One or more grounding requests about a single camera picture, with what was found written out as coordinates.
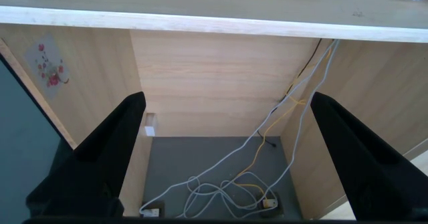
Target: wooden desk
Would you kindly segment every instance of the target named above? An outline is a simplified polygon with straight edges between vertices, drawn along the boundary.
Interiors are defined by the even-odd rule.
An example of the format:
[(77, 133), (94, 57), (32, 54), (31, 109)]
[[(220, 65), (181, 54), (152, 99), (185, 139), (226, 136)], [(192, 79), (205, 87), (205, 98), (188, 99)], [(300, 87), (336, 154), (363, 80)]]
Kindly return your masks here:
[[(318, 38), (325, 40), (315, 60), (330, 39), (347, 39), (320, 91), (404, 154), (428, 136), (426, 8), (426, 1), (406, 0), (0, 0), (0, 51), (75, 148), (125, 96), (141, 90), (146, 111), (157, 115), (158, 136), (247, 136)], [(54, 98), (24, 57), (46, 34), (70, 70)], [(322, 68), (294, 97), (307, 98), (320, 74)], [(285, 103), (267, 126), (292, 105)], [(288, 159), (301, 110), (268, 133), (282, 135)], [(150, 153), (151, 139), (139, 141), (121, 194), (127, 215), (138, 214)], [(305, 218), (345, 202), (323, 144), (308, 113), (292, 167)], [(420, 146), (415, 156), (425, 150)]]

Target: yellow cable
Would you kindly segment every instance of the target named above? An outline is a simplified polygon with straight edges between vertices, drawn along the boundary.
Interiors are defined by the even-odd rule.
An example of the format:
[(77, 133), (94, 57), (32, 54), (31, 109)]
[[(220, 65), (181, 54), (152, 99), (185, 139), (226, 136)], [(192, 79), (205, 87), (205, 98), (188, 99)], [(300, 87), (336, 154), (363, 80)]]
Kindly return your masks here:
[[(327, 54), (327, 56), (326, 56), (326, 58), (325, 58), (325, 60), (328, 60), (328, 58), (330, 58), (330, 55), (332, 54), (332, 48), (330, 48), (330, 50), (328, 50), (328, 54)], [(315, 65), (313, 65), (313, 66), (310, 66), (310, 67), (307, 67), (305, 70), (310, 70), (310, 69), (312, 69), (313, 67), (315, 67)], [(293, 82), (290, 84), (290, 86), (288, 87), (288, 89), (284, 92), (284, 95), (286, 96), (287, 95), (287, 91), (289, 90), (289, 89), (291, 89), (292, 87), (293, 87), (293, 85), (295, 85), (296, 84), (296, 81), (298, 80), (298, 76), (296, 76), (295, 78), (294, 78), (294, 80), (293, 80)], [(295, 103), (297, 103), (297, 100), (295, 100), (295, 99), (293, 99), (291, 96), (290, 96), (290, 98), (295, 102)]]
[(257, 152), (255, 153), (255, 156), (254, 156), (254, 159), (253, 159), (253, 162), (247, 167), (247, 168), (245, 168), (243, 171), (241, 171), (239, 174), (238, 174), (238, 176), (240, 176), (240, 175), (242, 175), (242, 173), (244, 173), (245, 171), (247, 171), (248, 169), (250, 169), (253, 165), (254, 165), (254, 163), (255, 163), (255, 160), (257, 159), (257, 156), (258, 156), (258, 154), (259, 154), (259, 152), (260, 152), (260, 150), (261, 150), (261, 148), (263, 147), (263, 145), (265, 144), (265, 141), (266, 141), (266, 134), (269, 132), (269, 130), (272, 128), (272, 127), (274, 127), (274, 125), (276, 124), (276, 123), (278, 123), (283, 117), (285, 117), (288, 113), (290, 113), (299, 103), (304, 103), (304, 100), (300, 100), (298, 103), (296, 103), (296, 104), (294, 104), (291, 108), (289, 108), (281, 117), (279, 117), (273, 124), (271, 124), (270, 126), (269, 126), (269, 128), (267, 128), (267, 130), (265, 131), (265, 133), (264, 133), (264, 135), (263, 135), (263, 142), (261, 143), (261, 145), (259, 146), (259, 148), (257, 149)]
[(240, 187), (255, 187), (255, 188), (258, 188), (260, 190), (261, 194), (265, 195), (265, 192), (263, 191), (263, 189), (261, 187), (259, 187), (258, 185), (253, 185), (253, 184), (237, 184), (237, 185), (239, 185)]
[[(297, 105), (299, 104), (305, 104), (305, 100), (300, 100), (297, 103), (295, 103), (291, 108), (289, 108), (282, 116), (280, 116), (274, 123), (272, 123), (269, 128), (267, 128), (267, 130), (265, 131), (265, 133), (263, 134), (263, 142), (261, 143), (261, 145), (259, 146), (259, 148), (257, 149), (257, 152), (255, 153), (253, 162), (247, 167), (245, 168), (243, 171), (241, 171), (237, 176), (242, 175), (242, 173), (244, 173), (245, 171), (247, 171), (248, 169), (250, 169), (254, 163), (255, 160), (257, 159), (257, 156), (259, 155), (259, 152), (261, 150), (261, 148), (263, 147), (263, 145), (265, 144), (265, 140), (266, 140), (266, 134), (269, 132), (269, 130), (274, 127), (275, 124), (277, 124), (283, 117), (285, 117), (287, 114), (289, 114)], [(258, 185), (253, 185), (253, 184), (237, 184), (241, 187), (255, 187), (258, 188), (260, 190), (260, 192), (262, 193), (262, 195), (265, 195), (263, 189), (261, 187), (259, 187)]]
[[(330, 50), (328, 51), (328, 54), (327, 54), (327, 56), (326, 56), (326, 58), (325, 58), (325, 60), (328, 60), (329, 58), (330, 58), (330, 55), (331, 55), (331, 53), (332, 53), (332, 49), (330, 48)], [(289, 88), (291, 88), (294, 84), (295, 84), (295, 82), (297, 81), (297, 77), (296, 78), (294, 78), (294, 80), (293, 80), (293, 82), (291, 83), (291, 85), (290, 85), (290, 87)], [(277, 124), (283, 117), (285, 117), (287, 114), (289, 114), (297, 105), (304, 105), (304, 104), (306, 104), (306, 100), (300, 100), (300, 101), (297, 101), (295, 98), (293, 98), (292, 96), (290, 96), (290, 99), (295, 103), (291, 108), (289, 108), (282, 116), (280, 116), (273, 124), (271, 124), (270, 126), (269, 126), (269, 128), (267, 128), (267, 130), (265, 131), (265, 133), (263, 134), (263, 142), (261, 143), (261, 145), (259, 146), (259, 148), (257, 149), (257, 152), (255, 153), (255, 156), (254, 156), (254, 159), (253, 159), (253, 162), (247, 167), (247, 168), (245, 168), (243, 171), (241, 171), (237, 176), (240, 176), (240, 175), (242, 175), (242, 173), (244, 173), (245, 171), (247, 171), (248, 169), (250, 169), (253, 165), (254, 165), (254, 163), (255, 163), (255, 160), (257, 159), (257, 156), (259, 155), (259, 152), (260, 152), (260, 150), (261, 150), (261, 148), (263, 147), (263, 145), (265, 144), (265, 140), (266, 140), (266, 134), (269, 132), (269, 130), (272, 128), (272, 127), (274, 127), (274, 125), (275, 124)], [(258, 185), (253, 185), (253, 184), (237, 184), (237, 185), (239, 185), (239, 186), (241, 186), (241, 187), (255, 187), (255, 188), (258, 188), (259, 190), (260, 190), (260, 192), (262, 193), (262, 195), (265, 195), (265, 193), (264, 193), (264, 191), (263, 191), (263, 189), (261, 188), (261, 187), (259, 187)]]

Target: tangled cable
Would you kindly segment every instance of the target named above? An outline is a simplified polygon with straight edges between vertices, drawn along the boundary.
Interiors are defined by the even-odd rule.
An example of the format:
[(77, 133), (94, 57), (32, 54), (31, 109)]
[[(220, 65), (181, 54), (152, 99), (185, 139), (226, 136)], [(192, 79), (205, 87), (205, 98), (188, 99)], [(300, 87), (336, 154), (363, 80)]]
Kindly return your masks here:
[[(258, 203), (260, 203), (267, 195), (268, 192), (270, 192), (275, 199), (276, 196), (274, 195), (274, 193), (271, 191), (271, 188), (274, 187), (281, 179), (282, 177), (287, 173), (287, 171), (290, 169), (290, 167), (293, 165), (294, 163), (294, 155), (296, 153), (296, 147), (297, 147), (297, 143), (299, 141), (299, 137), (300, 137), (300, 132), (302, 129), (302, 121), (303, 121), (303, 117), (309, 107), (310, 100), (312, 99), (312, 96), (315, 94), (315, 91), (324, 83), (327, 74), (328, 74), (328, 70), (330, 67), (330, 64), (332, 62), (332, 58), (334, 57), (337, 47), (339, 45), (340, 41), (339, 40), (334, 40), (326, 49), (326, 51), (323, 53), (322, 57), (320, 58), (320, 60), (318, 61), (318, 63), (314, 66), (311, 74), (304, 78), (299, 84), (297, 84), (295, 86), (295, 88), (279, 103), (277, 104), (275, 107), (273, 107), (271, 109), (271, 111), (269, 112), (269, 114), (266, 116), (265, 120), (260, 124), (260, 126), (253, 132), (253, 134), (247, 138), (247, 140), (239, 147), (236, 148), (235, 150), (233, 150), (232, 152), (230, 152), (229, 154), (227, 154), (225, 157), (223, 157), (220, 161), (218, 161), (216, 164), (214, 164), (212, 167), (208, 168), (207, 170), (203, 171), (201, 174), (195, 176), (195, 177), (190, 177), (187, 181), (181, 182), (181, 183), (177, 183), (174, 185), (171, 185), (169, 188), (167, 188), (163, 193), (161, 193), (159, 196), (155, 197), (154, 199), (152, 199), (151, 201), (145, 203), (141, 208), (140, 208), (140, 213), (142, 213), (142, 210), (147, 207), (147, 205), (151, 204), (153, 201), (161, 198), (163, 195), (165, 195), (169, 190), (171, 190), (174, 187), (178, 187), (181, 185), (186, 184), (188, 190), (191, 192), (191, 194), (188, 196), (186, 203), (185, 203), (185, 207), (183, 209), (183, 213), (178, 215), (177, 217), (183, 217), (183, 218), (195, 218), (200, 216), (207, 208), (208, 206), (211, 204), (212, 200), (217, 196), (217, 195), (221, 195), (223, 202), (225, 203), (225, 206), (227, 207), (227, 209), (229, 210), (229, 212), (231, 213), (231, 215), (235, 218), (245, 218), (248, 217), (250, 215), (256, 214), (256, 213), (260, 213), (262, 211), (269, 211), (270, 209), (274, 209), (276, 208), (276, 206), (271, 207), (269, 209), (262, 209), (262, 210), (258, 210), (258, 211), (252, 211), (250, 213), (245, 214), (242, 217), (237, 217), (233, 211), (230, 209), (230, 206), (227, 204), (227, 202), (229, 202), (230, 204), (232, 204), (233, 206), (235, 206), (238, 209), (245, 209), (245, 210), (254, 210), (255, 208), (257, 208)], [(300, 116), (300, 121), (299, 121), (299, 128), (298, 128), (298, 133), (297, 133), (297, 137), (296, 137), (296, 141), (294, 143), (294, 148), (293, 148), (293, 153), (292, 153), (292, 159), (289, 163), (289, 165), (287, 166), (287, 168), (284, 170), (284, 172), (280, 175), (280, 177), (274, 182), (272, 183), (270, 186), (267, 186), (257, 175), (255, 175), (254, 173), (251, 172), (244, 172), (241, 174), (238, 174), (235, 178), (229, 180), (224, 180), (221, 182), (220, 186), (211, 184), (211, 183), (202, 183), (199, 181), (199, 177), (201, 177), (202, 175), (204, 175), (205, 173), (211, 171), (212, 169), (214, 169), (216, 166), (218, 166), (220, 163), (222, 163), (226, 158), (229, 158), (232, 154), (236, 153), (237, 151), (241, 150), (242, 148), (244, 148), (246, 146), (246, 144), (248, 143), (249, 139), (268, 121), (269, 117), (272, 115), (272, 112), (275, 111), (278, 107), (280, 107), (298, 88), (299, 86), (301, 86), (304, 82), (308, 81), (313, 75), (314, 72), (317, 70), (318, 66), (320, 65), (320, 63), (322, 62), (322, 60), (326, 57), (327, 53), (330, 51), (330, 49), (332, 49), (330, 58), (328, 59), (327, 62), (327, 66), (326, 66), (326, 71), (324, 73), (324, 77), (322, 78), (322, 80), (320, 81), (320, 83), (314, 88), (314, 90), (312, 91), (312, 93), (310, 94), (310, 97), (308, 98), (308, 103), (305, 105), (305, 108)], [(252, 175), (254, 176), (257, 180), (259, 180), (265, 187), (266, 190), (263, 194), (263, 196), (260, 199), (256, 199), (256, 197), (254, 197), (247, 189), (245, 189), (242, 186), (239, 186), (239, 184), (236, 184), (235, 181), (239, 178), (242, 177), (243, 175)], [(192, 189), (189, 184), (193, 181), (197, 181), (197, 186)], [(237, 203), (235, 203), (235, 201), (233, 201), (233, 199), (226, 193), (225, 189), (230, 186), (236, 186), (240, 189), (242, 189), (243, 191), (245, 191), (246, 193), (248, 193), (251, 198), (254, 200), (254, 202), (252, 204), (246, 205), (246, 206), (241, 206), (238, 205)], [(212, 187), (214, 189), (216, 189), (216, 191), (210, 191), (210, 192), (206, 192), (206, 193), (202, 193), (201, 192), (201, 188), (202, 187)], [(196, 198), (198, 196), (209, 196), (211, 195), (211, 198), (209, 200), (209, 202), (195, 215), (193, 215), (192, 217), (189, 217), (187, 215), (187, 212), (189, 211), (189, 209), (191, 208), (192, 204), (195, 202)]]

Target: pink flower decal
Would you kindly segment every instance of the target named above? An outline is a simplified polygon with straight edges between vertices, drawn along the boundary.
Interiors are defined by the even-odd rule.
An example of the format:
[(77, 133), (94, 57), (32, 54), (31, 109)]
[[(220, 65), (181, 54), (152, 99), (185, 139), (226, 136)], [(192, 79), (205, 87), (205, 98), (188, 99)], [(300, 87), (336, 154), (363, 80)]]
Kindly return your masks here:
[(50, 78), (49, 78), (49, 83), (51, 84), (51, 86), (55, 86), (55, 85), (58, 85), (58, 83), (59, 83), (60, 81), (58, 80), (58, 76), (57, 75), (52, 75)]
[(50, 62), (45, 52), (45, 46), (42, 43), (38, 45), (38, 50), (41, 52), (43, 63), (38, 64), (37, 60), (35, 60), (35, 64), (39, 70), (39, 76), (46, 81), (46, 86), (50, 88), (57, 86), (60, 83), (67, 84), (69, 79), (67, 78), (65, 80), (62, 78), (65, 71), (64, 66), (62, 65), (63, 60), (60, 60), (60, 63)]

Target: desk top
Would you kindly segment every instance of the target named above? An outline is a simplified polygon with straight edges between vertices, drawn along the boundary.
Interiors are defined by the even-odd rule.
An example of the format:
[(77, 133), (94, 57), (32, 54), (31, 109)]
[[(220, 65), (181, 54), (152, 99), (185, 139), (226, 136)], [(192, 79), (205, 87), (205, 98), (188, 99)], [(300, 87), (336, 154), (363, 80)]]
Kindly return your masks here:
[(0, 0), (0, 23), (428, 42), (426, 0)]

